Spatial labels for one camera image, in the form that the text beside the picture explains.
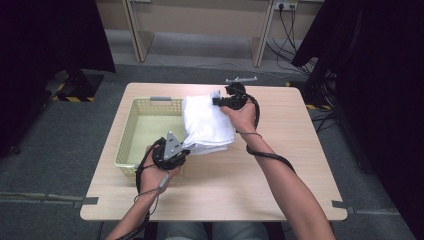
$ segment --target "black cloth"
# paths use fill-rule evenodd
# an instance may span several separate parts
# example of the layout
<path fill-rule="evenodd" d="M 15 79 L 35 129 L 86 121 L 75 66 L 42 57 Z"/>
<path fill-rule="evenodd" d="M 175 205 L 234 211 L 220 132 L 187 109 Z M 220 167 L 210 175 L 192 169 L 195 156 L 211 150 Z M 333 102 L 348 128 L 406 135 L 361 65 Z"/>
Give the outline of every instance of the black cloth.
<path fill-rule="evenodd" d="M 325 4 L 343 6 L 340 0 Z M 352 38 L 334 31 L 322 36 L 320 29 L 313 29 L 314 25 L 343 29 L 347 26 L 337 19 L 344 14 L 360 16 L 360 31 L 347 58 L 328 52 L 345 53 Z M 302 64 L 319 57 L 326 64 L 317 64 L 314 72 L 337 69 L 336 109 L 341 110 L 337 112 L 343 113 L 352 139 L 412 233 L 424 239 L 424 2 L 365 1 L 358 9 L 322 8 L 319 15 L 325 16 L 317 18 L 323 22 L 314 22 L 295 58 Z M 345 44 L 328 45 L 337 41 Z M 346 64 L 340 68 L 338 62 Z"/>
<path fill-rule="evenodd" d="M 1 0 L 0 36 L 0 152 L 54 74 L 115 72 L 94 0 Z"/>

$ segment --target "plastic basket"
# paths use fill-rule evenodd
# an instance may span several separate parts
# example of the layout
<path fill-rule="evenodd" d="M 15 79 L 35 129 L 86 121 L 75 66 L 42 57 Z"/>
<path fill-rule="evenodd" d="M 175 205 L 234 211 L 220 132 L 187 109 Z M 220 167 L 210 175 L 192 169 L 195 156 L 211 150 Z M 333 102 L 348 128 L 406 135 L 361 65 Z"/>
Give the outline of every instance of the plastic basket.
<path fill-rule="evenodd" d="M 115 166 L 129 177 L 144 157 L 146 148 L 171 131 L 178 140 L 185 138 L 182 99 L 170 97 L 135 98 L 122 133 Z"/>

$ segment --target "table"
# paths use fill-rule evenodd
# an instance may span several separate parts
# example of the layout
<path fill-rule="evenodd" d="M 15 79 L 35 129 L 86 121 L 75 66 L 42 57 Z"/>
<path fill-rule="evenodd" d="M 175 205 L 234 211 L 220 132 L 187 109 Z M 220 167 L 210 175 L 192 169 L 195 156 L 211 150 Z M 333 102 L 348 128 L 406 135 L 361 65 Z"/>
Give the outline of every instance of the table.
<path fill-rule="evenodd" d="M 114 165 L 114 157 L 132 99 L 140 96 L 205 95 L 224 85 L 130 83 L 123 95 L 81 209 L 89 221 L 120 220 L 137 195 L 134 179 Z M 300 92 L 286 87 L 246 86 L 261 107 L 258 132 L 277 154 L 286 157 L 311 189 L 330 221 L 347 212 Z M 236 135 L 227 151 L 188 156 L 182 173 L 160 195 L 151 221 L 284 221 L 266 179 L 245 143 Z"/>

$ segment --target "white cloth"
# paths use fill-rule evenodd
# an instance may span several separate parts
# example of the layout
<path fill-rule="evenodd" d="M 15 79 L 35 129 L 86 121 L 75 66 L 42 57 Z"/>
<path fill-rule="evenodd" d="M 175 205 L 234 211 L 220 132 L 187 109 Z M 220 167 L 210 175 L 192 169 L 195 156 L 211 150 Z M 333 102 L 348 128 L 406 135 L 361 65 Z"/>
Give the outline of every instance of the white cloth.
<path fill-rule="evenodd" d="M 190 150 L 191 155 L 227 150 L 228 144 L 234 141 L 230 119 L 218 106 L 212 104 L 212 97 L 220 97 L 219 91 L 183 99 L 182 114 L 186 132 L 183 149 Z"/>

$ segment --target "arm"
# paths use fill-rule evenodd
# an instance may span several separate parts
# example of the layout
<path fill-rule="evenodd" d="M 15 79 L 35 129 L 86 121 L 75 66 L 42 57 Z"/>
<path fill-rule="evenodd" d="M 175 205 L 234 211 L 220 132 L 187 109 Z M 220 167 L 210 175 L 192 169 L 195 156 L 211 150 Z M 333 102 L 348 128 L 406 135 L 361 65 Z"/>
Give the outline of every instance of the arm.
<path fill-rule="evenodd" d="M 255 108 L 248 102 L 242 109 L 234 111 L 221 107 L 234 128 L 241 133 L 247 145 L 257 152 L 274 153 L 254 128 Z M 298 239 L 335 239 L 329 222 L 309 188 L 284 163 L 255 156 L 265 174 L 271 192 L 287 217 Z"/>
<path fill-rule="evenodd" d="M 180 172 L 180 167 L 168 171 L 170 177 L 163 188 L 151 191 L 158 188 L 167 172 L 160 170 L 154 165 L 152 153 L 150 153 L 144 163 L 144 166 L 150 165 L 153 166 L 144 169 L 143 174 L 141 174 L 140 193 L 142 195 L 137 198 L 134 205 L 128 210 L 106 239 L 118 239 L 140 226 L 156 197 L 166 190 L 171 179 Z"/>

